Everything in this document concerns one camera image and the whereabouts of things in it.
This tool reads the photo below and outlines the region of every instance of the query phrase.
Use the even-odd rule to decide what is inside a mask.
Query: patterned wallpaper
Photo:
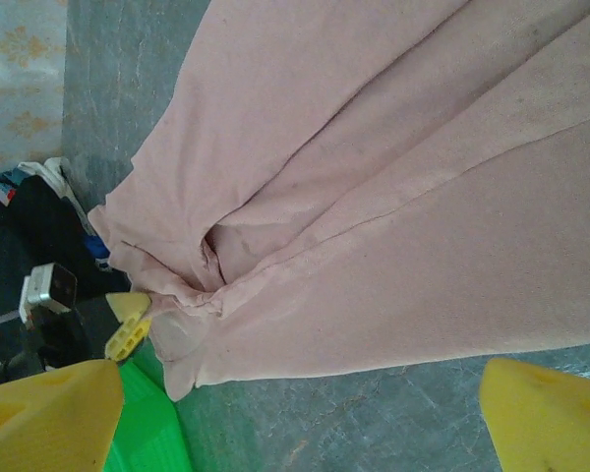
[[[68,0],[0,0],[0,171],[61,155]]]

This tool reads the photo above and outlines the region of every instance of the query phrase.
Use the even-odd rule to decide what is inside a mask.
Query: black fabric
[[[84,230],[68,203],[41,177],[26,179],[8,206],[0,203],[0,315],[16,310],[24,277],[33,267],[57,263],[77,277],[77,300],[128,290],[120,272],[98,269]],[[22,349],[17,320],[0,325],[0,361]]]

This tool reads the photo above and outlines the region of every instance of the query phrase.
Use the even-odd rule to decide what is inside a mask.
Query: green plastic object
[[[166,394],[133,361],[120,368],[125,405],[105,472],[192,472],[177,413]]]

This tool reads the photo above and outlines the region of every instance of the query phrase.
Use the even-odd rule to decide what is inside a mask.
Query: concrete floor
[[[131,169],[207,0],[70,0],[63,149],[86,207]],[[590,346],[516,356],[590,378]],[[498,471],[477,400],[487,358],[202,387],[177,404],[199,471]],[[150,352],[141,362],[156,377]]]

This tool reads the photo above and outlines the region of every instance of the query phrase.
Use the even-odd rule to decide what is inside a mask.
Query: tiled floor
[[[129,172],[206,5],[70,0],[63,148],[88,207]],[[590,377],[590,346],[520,357]],[[227,383],[177,407],[197,471],[497,471],[477,400],[485,362]]]

